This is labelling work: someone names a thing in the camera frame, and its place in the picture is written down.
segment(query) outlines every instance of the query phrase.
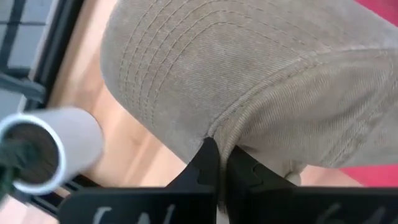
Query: corduroy fabric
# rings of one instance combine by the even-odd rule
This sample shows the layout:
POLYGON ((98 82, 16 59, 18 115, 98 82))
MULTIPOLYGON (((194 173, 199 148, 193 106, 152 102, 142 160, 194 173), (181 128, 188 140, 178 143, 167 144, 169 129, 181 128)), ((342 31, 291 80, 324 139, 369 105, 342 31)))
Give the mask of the corduroy fabric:
POLYGON ((398 28, 351 0, 119 0, 101 69, 185 162, 214 137, 298 183, 398 162, 398 28))

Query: green cord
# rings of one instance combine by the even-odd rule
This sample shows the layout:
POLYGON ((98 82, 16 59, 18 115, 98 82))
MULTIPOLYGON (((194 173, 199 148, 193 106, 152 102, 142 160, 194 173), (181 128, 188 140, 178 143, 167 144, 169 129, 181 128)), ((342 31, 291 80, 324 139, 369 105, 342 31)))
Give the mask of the green cord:
POLYGON ((0 142, 0 202, 14 190, 19 174, 38 158, 38 150, 25 141, 0 142))

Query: red surface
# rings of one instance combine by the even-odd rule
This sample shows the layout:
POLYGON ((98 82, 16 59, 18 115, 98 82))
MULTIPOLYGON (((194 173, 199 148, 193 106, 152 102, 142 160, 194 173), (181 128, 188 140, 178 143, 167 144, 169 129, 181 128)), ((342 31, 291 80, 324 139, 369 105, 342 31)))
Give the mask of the red surface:
MULTIPOLYGON (((357 2, 398 26, 398 0, 357 0, 357 2)), ((354 167, 342 171, 365 186, 398 186, 398 165, 354 167)))

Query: baseball cap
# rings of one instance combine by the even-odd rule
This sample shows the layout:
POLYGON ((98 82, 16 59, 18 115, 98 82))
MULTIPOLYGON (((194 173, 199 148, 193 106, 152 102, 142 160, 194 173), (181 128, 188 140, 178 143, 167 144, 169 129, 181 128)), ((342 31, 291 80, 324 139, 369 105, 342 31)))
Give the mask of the baseball cap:
POLYGON ((101 69, 185 162, 206 137, 296 184, 398 161, 398 28, 351 0, 119 0, 101 69))

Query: wooden floor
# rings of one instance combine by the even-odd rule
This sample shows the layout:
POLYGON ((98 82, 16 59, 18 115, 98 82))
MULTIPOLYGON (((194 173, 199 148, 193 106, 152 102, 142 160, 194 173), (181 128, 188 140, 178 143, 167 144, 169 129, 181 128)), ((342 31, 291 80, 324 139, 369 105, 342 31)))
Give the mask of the wooden floor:
MULTIPOLYGON (((86 0, 50 106, 74 105, 99 121, 105 154, 85 173, 103 186, 164 186, 185 164, 141 126, 110 95, 100 72, 100 43, 116 0, 86 0)), ((309 168, 309 185, 359 185, 338 170, 309 168)), ((2 224, 50 224, 57 221, 34 207, 7 199, 0 207, 2 224)))

